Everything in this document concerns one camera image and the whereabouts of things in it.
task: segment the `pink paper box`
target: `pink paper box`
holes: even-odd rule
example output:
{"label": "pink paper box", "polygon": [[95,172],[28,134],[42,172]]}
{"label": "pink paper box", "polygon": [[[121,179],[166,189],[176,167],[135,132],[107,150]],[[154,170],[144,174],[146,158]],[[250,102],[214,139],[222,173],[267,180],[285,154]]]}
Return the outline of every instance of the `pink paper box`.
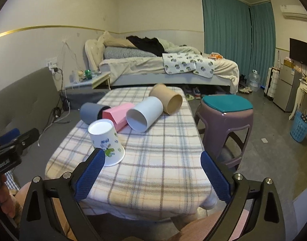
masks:
{"label": "pink paper box", "polygon": [[127,114],[127,111],[134,106],[134,104],[127,102],[120,106],[106,109],[102,112],[102,118],[107,118],[111,120],[114,124],[115,130],[119,131],[125,125],[127,125],[127,120],[125,116]]}

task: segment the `metal screw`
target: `metal screw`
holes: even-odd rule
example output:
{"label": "metal screw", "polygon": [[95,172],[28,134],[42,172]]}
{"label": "metal screw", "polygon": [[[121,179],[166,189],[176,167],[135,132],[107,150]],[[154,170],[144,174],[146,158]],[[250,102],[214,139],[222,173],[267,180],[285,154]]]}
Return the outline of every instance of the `metal screw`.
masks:
{"label": "metal screw", "polygon": [[237,179],[237,180],[242,180],[242,179],[244,178],[244,176],[243,176],[242,174],[240,174],[240,173],[236,173],[236,174],[234,175],[234,177],[235,177],[235,179]]}
{"label": "metal screw", "polygon": [[69,177],[71,177],[71,175],[72,175],[71,172],[65,172],[65,173],[63,174],[63,178],[69,178]]}
{"label": "metal screw", "polygon": [[273,180],[272,180],[271,178],[266,178],[266,179],[265,179],[265,182],[266,182],[268,185],[270,185],[270,184],[273,183]]}
{"label": "metal screw", "polygon": [[39,176],[36,176],[35,178],[33,178],[33,182],[34,183],[37,183],[37,182],[39,182],[40,181],[40,177]]}

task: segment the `shoe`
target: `shoe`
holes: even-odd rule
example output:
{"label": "shoe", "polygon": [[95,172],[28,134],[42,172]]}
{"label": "shoe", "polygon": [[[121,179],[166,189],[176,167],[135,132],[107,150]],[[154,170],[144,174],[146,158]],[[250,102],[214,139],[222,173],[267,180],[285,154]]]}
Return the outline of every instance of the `shoe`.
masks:
{"label": "shoe", "polygon": [[189,88],[188,85],[185,85],[182,87],[182,90],[184,91],[185,94],[187,93],[192,93],[193,91]]}
{"label": "shoe", "polygon": [[252,92],[253,91],[249,87],[245,87],[245,88],[239,90],[239,93],[244,93],[244,94],[250,94]]}
{"label": "shoe", "polygon": [[186,94],[185,96],[186,96],[186,100],[187,100],[187,101],[190,101],[190,100],[194,100],[194,99],[195,99],[195,97],[194,97],[193,95],[189,94],[189,93]]}
{"label": "shoe", "polygon": [[199,100],[200,99],[200,91],[199,91],[198,87],[193,89],[193,93],[194,93],[195,99]]}

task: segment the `sneaker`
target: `sneaker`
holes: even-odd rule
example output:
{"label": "sneaker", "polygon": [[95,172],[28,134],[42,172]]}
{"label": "sneaker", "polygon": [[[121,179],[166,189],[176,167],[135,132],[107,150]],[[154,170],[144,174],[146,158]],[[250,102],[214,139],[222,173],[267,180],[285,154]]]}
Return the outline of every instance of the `sneaker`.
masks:
{"label": "sneaker", "polygon": [[194,93],[195,99],[199,100],[200,99],[200,91],[199,91],[198,87],[194,88],[193,93]]}
{"label": "sneaker", "polygon": [[185,94],[193,92],[188,85],[183,86],[182,90],[184,91]]}
{"label": "sneaker", "polygon": [[239,93],[244,93],[244,94],[250,94],[252,92],[253,91],[249,87],[245,87],[245,88],[239,90]]}

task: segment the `plaid tablecloth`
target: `plaid tablecloth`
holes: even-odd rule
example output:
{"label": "plaid tablecloth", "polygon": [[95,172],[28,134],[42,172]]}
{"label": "plaid tablecloth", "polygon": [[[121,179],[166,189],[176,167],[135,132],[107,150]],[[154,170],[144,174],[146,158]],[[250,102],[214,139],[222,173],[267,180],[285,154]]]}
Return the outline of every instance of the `plaid tablecloth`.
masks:
{"label": "plaid tablecloth", "polygon": [[[146,132],[136,132],[128,125],[118,132],[125,157],[115,166],[103,167],[88,198],[80,203],[86,214],[160,220],[194,214],[199,206],[215,203],[211,184],[201,168],[203,146],[188,102],[180,88],[170,88],[183,97],[180,111],[171,116],[163,113]],[[150,90],[115,89],[99,103],[111,107],[124,102],[137,104]],[[46,178],[73,171],[92,153],[87,128],[80,121],[72,129],[50,158]]]}

